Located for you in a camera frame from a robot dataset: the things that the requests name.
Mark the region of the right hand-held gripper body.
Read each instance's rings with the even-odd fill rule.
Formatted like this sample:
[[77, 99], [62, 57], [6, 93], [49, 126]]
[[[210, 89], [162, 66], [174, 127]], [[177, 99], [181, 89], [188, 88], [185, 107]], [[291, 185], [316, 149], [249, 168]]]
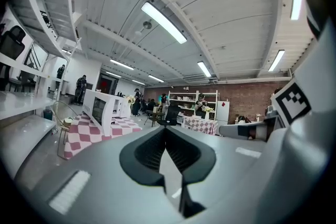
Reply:
[[271, 98], [272, 111], [267, 113], [267, 118], [272, 114], [278, 116], [280, 128], [289, 127], [293, 121], [305, 116], [311, 111], [311, 105], [297, 81], [290, 81]]

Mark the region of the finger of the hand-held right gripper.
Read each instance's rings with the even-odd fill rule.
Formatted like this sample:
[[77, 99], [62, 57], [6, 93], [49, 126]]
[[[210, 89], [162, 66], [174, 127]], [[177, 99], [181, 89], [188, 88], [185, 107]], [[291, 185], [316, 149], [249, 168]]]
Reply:
[[223, 125], [219, 127], [219, 134], [238, 140], [266, 140], [266, 125], [263, 122]]

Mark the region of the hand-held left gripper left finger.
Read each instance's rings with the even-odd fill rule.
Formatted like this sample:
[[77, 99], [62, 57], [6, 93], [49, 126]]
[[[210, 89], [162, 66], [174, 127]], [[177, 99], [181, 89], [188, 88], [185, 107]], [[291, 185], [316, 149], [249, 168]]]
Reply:
[[60, 165], [25, 164], [15, 182], [36, 213], [50, 224], [177, 224], [183, 216], [163, 186], [135, 182], [121, 167], [129, 143], [147, 129], [92, 144]]

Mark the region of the pink checkered tablecloth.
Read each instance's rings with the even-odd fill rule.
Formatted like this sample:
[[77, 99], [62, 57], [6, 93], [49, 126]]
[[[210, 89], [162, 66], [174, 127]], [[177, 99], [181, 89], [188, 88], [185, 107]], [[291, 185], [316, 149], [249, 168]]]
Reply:
[[142, 128], [132, 119], [113, 118], [110, 134], [104, 135], [99, 128], [96, 127], [90, 117], [85, 113], [82, 113], [76, 116], [70, 125], [65, 139], [64, 158], [71, 159], [94, 143], [108, 141], [141, 130]]
[[218, 122], [215, 120], [197, 119], [190, 116], [184, 116], [181, 127], [204, 134], [215, 135]]

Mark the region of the black office chair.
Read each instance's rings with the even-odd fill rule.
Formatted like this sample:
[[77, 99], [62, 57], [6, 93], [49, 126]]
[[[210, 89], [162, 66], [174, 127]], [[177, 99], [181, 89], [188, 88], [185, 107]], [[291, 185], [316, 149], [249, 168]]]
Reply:
[[164, 126], [176, 126], [177, 125], [177, 116], [180, 113], [181, 108], [179, 106], [169, 106], [166, 117], [164, 120], [158, 120], [159, 125]]

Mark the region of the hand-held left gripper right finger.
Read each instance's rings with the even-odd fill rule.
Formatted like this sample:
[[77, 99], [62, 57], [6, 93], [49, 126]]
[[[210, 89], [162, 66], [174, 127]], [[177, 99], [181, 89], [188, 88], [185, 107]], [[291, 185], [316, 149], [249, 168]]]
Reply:
[[191, 217], [216, 204], [254, 165], [266, 144], [165, 127], [166, 149], [182, 175], [180, 213]]

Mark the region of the white microwave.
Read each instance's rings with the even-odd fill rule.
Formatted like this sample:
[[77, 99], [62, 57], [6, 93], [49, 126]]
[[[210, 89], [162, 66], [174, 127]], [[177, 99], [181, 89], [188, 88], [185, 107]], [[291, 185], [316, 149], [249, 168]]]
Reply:
[[131, 104], [127, 98], [86, 90], [82, 109], [103, 135], [111, 135], [113, 118], [129, 118]]

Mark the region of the white metal shelving rack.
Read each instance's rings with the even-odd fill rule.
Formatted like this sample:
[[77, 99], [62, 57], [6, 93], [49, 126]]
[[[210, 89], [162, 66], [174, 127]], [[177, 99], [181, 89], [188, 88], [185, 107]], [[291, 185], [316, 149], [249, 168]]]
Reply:
[[56, 125], [43, 117], [43, 110], [55, 99], [48, 89], [58, 79], [52, 73], [58, 59], [69, 62], [71, 56], [64, 45], [80, 42], [75, 28], [72, 0], [9, 0], [7, 7], [18, 25], [47, 55], [41, 66], [30, 67], [0, 52], [0, 63], [33, 75], [35, 87], [20, 86], [16, 91], [0, 91], [0, 121], [18, 120], [0, 131], [0, 161], [9, 176], [15, 178], [25, 159]]

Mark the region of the white shelf unit with goods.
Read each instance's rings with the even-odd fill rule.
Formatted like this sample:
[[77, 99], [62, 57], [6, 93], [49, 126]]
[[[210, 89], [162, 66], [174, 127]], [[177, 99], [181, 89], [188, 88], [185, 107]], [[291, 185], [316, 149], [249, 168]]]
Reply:
[[217, 102], [220, 100], [219, 92], [172, 92], [169, 91], [168, 99], [172, 104], [176, 104], [182, 110], [182, 115], [196, 116], [195, 103], [199, 99], [200, 94], [204, 94], [207, 106], [212, 108], [209, 112], [210, 120], [217, 120]]

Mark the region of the dark red door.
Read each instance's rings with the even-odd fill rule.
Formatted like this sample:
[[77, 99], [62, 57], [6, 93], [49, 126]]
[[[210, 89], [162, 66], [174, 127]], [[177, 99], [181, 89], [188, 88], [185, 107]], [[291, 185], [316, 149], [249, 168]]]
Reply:
[[118, 84], [117, 78], [106, 76], [103, 73], [100, 73], [96, 89], [100, 90], [102, 93], [114, 95], [116, 92], [115, 90], [117, 84]]

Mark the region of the white refrigerator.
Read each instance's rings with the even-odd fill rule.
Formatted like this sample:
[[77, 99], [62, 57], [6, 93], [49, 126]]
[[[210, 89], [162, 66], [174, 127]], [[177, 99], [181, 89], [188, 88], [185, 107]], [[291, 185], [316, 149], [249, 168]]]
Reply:
[[218, 123], [218, 127], [228, 124], [229, 108], [230, 108], [229, 101], [217, 101], [216, 121]]

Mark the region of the dark folding table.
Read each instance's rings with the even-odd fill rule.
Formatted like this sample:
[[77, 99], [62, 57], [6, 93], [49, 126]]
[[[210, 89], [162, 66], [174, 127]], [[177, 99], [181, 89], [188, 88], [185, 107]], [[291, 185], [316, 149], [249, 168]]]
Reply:
[[159, 122], [159, 121], [164, 121], [164, 116], [165, 114], [160, 112], [160, 111], [150, 111], [150, 110], [146, 110], [146, 114], [147, 114], [147, 119], [145, 120], [145, 124], [148, 120], [151, 120], [151, 126], [154, 127], [155, 122]]

